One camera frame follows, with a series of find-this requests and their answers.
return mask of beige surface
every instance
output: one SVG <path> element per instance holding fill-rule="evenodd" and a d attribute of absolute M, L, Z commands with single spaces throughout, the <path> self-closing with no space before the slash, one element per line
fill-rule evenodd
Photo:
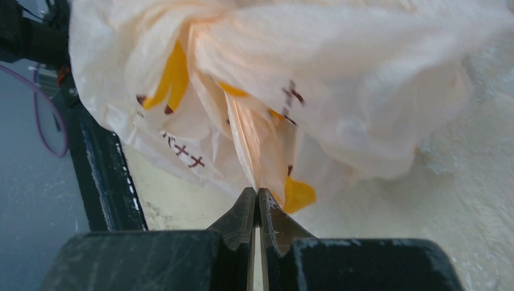
<path fill-rule="evenodd" d="M 513 39 L 467 62 L 476 96 L 422 148 L 409 175 L 362 182 L 294 218 L 319 237 L 428 238 L 468 291 L 514 290 Z M 203 229 L 234 202 L 125 154 L 151 229 Z M 260 267 L 256 276 L 261 290 Z"/>

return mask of crumpled plastic bag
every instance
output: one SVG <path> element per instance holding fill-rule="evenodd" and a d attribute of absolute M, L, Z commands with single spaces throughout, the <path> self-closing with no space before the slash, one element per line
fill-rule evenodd
<path fill-rule="evenodd" d="M 464 55 L 514 27 L 477 0 L 75 0 L 80 98 L 178 177 L 287 212 L 408 172 L 473 86 Z"/>

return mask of plastic bag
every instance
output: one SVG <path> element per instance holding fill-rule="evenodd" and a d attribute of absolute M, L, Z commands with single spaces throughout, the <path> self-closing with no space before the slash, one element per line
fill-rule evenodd
<path fill-rule="evenodd" d="M 81 101 L 154 165 L 288 212 L 408 172 L 472 94 L 463 56 L 514 27 L 469 0 L 76 0 Z"/>

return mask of gray floor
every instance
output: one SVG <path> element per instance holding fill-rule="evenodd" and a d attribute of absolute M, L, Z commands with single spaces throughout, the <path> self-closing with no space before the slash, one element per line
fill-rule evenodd
<path fill-rule="evenodd" d="M 30 62 L 2 65 L 31 75 Z M 59 248 L 89 226 L 70 154 L 55 158 L 38 139 L 31 91 L 0 72 L 0 100 L 0 291 L 36 290 Z M 59 149 L 62 137 L 40 105 L 44 133 Z"/>

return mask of white plastic bag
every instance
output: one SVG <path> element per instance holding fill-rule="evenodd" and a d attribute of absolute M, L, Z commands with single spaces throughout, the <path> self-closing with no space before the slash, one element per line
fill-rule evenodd
<path fill-rule="evenodd" d="M 156 166 L 288 212 L 405 174 L 472 94 L 462 57 L 514 27 L 478 0 L 76 0 L 82 103 Z"/>

